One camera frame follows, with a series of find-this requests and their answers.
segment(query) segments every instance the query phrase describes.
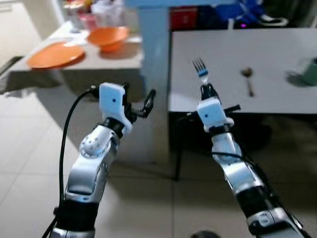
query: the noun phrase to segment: white tabletop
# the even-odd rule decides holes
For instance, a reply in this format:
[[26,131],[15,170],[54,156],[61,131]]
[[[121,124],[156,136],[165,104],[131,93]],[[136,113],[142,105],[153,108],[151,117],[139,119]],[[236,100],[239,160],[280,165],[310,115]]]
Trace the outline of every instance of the white tabletop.
[[[201,57],[224,107],[244,113],[317,114],[317,87],[290,84],[317,57],[317,29],[252,29],[174,32],[169,111],[195,111],[201,82],[192,59]],[[256,96],[248,96],[245,67],[254,70]]]

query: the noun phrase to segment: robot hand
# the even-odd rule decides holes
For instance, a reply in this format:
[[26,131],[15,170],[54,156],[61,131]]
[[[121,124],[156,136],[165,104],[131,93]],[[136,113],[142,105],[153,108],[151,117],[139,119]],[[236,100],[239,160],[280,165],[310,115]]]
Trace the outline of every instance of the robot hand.
[[268,183],[263,170],[243,157],[230,128],[234,125],[223,110],[220,99],[211,86],[201,86],[202,101],[197,113],[206,132],[211,134],[212,153],[247,217],[252,235],[258,238],[309,238],[300,222],[288,212]]
[[155,90],[150,91],[143,108],[135,110],[127,102],[128,84],[103,83],[99,86],[100,110],[105,121],[80,144],[64,200],[55,209],[56,225],[51,238],[93,238],[98,206],[107,174],[115,159],[120,138],[132,130],[137,117],[146,118],[153,108]]

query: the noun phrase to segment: table leg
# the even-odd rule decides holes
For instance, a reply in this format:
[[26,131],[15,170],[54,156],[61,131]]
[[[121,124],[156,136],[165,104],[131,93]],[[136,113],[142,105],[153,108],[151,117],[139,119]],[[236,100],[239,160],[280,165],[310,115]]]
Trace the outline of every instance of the table leg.
[[157,91],[151,117],[152,144],[156,162],[169,161],[168,143],[168,70],[169,70],[169,8],[138,9],[143,37],[144,60],[142,74],[146,91]]

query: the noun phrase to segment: fork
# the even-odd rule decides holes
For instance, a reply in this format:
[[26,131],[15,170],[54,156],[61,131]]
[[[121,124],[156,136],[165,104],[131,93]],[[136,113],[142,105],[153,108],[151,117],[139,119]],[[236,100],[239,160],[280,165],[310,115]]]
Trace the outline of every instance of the fork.
[[205,63],[201,58],[196,58],[193,60],[193,65],[198,73],[198,77],[201,79],[203,83],[208,82],[208,70],[206,68]]

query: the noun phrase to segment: red box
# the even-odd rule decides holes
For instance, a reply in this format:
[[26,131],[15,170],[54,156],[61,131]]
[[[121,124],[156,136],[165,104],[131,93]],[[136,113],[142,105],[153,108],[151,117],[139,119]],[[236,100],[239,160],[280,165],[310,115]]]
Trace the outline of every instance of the red box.
[[170,10],[171,29],[193,29],[196,28],[197,7],[181,6],[172,7]]

